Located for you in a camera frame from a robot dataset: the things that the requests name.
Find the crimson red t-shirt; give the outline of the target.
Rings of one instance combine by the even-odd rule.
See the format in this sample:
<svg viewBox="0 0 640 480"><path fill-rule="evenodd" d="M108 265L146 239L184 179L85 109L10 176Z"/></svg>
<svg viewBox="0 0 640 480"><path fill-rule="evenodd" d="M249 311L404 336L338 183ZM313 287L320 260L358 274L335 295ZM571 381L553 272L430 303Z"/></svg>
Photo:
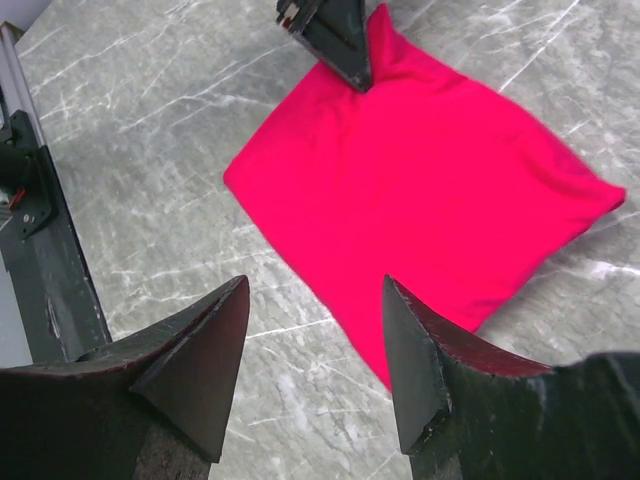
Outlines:
<svg viewBox="0 0 640 480"><path fill-rule="evenodd" d="M386 5L368 37L369 91L315 65L223 178L388 382L385 276L475 331L626 193L519 105L412 45Z"/></svg>

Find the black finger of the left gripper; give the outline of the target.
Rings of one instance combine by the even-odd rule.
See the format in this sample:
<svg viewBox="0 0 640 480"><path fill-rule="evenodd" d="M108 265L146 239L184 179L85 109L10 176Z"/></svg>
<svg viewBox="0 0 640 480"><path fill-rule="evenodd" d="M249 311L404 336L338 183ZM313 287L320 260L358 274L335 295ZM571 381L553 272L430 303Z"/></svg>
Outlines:
<svg viewBox="0 0 640 480"><path fill-rule="evenodd" d="M276 23L352 88L373 85L363 0L278 0Z"/></svg>

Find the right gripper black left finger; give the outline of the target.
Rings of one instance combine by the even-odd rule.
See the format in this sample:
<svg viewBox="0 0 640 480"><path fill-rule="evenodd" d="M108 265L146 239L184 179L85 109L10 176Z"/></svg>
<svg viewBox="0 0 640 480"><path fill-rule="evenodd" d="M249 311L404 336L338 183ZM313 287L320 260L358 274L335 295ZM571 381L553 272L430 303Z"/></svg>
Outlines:
<svg viewBox="0 0 640 480"><path fill-rule="evenodd" d="M249 317L237 276L73 362L1 372L5 479L204 479L220 460Z"/></svg>

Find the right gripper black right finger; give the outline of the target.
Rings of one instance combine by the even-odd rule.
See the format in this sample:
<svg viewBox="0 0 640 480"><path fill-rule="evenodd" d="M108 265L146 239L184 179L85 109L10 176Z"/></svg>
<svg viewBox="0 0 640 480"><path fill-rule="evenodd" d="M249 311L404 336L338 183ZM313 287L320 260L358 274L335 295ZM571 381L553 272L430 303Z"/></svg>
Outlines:
<svg viewBox="0 0 640 480"><path fill-rule="evenodd" d="M635 479L639 356L547 366L438 315L393 278L384 340L401 452L416 479Z"/></svg>

